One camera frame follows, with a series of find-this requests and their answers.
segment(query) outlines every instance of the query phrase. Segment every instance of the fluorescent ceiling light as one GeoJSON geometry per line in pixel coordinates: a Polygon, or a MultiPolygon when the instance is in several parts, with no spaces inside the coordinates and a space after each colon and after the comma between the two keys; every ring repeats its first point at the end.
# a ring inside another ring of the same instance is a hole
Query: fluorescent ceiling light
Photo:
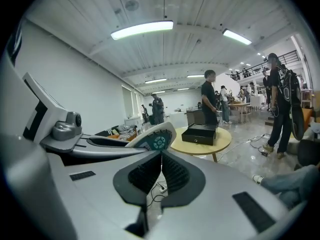
{"type": "Polygon", "coordinates": [[[187,78],[203,78],[205,77],[204,74],[190,74],[187,76],[187,78]]]}
{"type": "Polygon", "coordinates": [[[172,20],[155,21],[118,30],[116,32],[111,33],[111,37],[113,38],[113,40],[118,40],[121,38],[126,38],[142,33],[172,30],[173,27],[174,22],[172,20]]]}
{"type": "Polygon", "coordinates": [[[165,90],[161,90],[161,91],[153,92],[152,94],[163,94],[163,93],[165,93],[165,92],[166,92],[165,90]]]}
{"type": "Polygon", "coordinates": [[[224,36],[226,36],[226,37],[229,37],[229,38],[235,39],[235,40],[237,40],[237,41],[239,41],[239,42],[241,42],[241,43],[244,43],[244,44],[247,45],[247,46],[252,43],[250,40],[244,38],[244,37],[241,36],[241,35],[238,35],[238,34],[232,32],[232,31],[230,31],[230,30],[228,30],[228,29],[225,29],[225,30],[222,32],[222,34],[223,34],[224,36]]]}
{"type": "Polygon", "coordinates": [[[166,81],[166,78],[161,78],[161,79],[155,79],[155,80],[150,80],[150,81],[145,81],[145,84],[151,84],[151,83],[156,83],[156,82],[162,82],[162,81],[166,81]]]}

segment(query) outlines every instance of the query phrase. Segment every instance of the black box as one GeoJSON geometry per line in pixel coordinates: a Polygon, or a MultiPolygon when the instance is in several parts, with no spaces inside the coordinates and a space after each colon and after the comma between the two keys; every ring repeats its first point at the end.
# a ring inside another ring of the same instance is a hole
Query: black box
{"type": "Polygon", "coordinates": [[[182,133],[182,141],[213,146],[216,138],[216,129],[217,125],[215,124],[193,123],[182,133]]]}

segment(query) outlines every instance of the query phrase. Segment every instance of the hair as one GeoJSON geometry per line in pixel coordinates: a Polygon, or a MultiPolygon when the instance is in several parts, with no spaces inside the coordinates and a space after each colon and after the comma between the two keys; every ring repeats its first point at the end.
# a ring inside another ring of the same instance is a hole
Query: hair
{"type": "Polygon", "coordinates": [[[211,74],[216,75],[216,72],[214,72],[213,70],[209,69],[206,72],[204,72],[204,78],[206,79],[208,76],[210,76],[211,74]]]}

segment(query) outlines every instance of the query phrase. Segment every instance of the sneakers on shelf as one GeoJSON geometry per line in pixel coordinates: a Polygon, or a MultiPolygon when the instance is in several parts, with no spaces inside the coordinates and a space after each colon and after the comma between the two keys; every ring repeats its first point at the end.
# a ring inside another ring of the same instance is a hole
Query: sneakers on shelf
{"type": "Polygon", "coordinates": [[[285,153],[279,152],[279,153],[276,154],[276,157],[277,157],[278,159],[284,158],[284,157],[285,157],[285,153]]]}
{"type": "Polygon", "coordinates": [[[252,176],[252,180],[253,180],[255,183],[257,183],[257,184],[260,184],[261,181],[263,180],[263,178],[264,178],[264,177],[262,177],[262,176],[260,176],[260,175],[257,175],[257,174],[255,174],[255,175],[252,176]]]}
{"type": "Polygon", "coordinates": [[[274,147],[270,146],[269,144],[263,144],[262,145],[263,149],[266,150],[269,154],[272,153],[274,151],[274,147]]]}

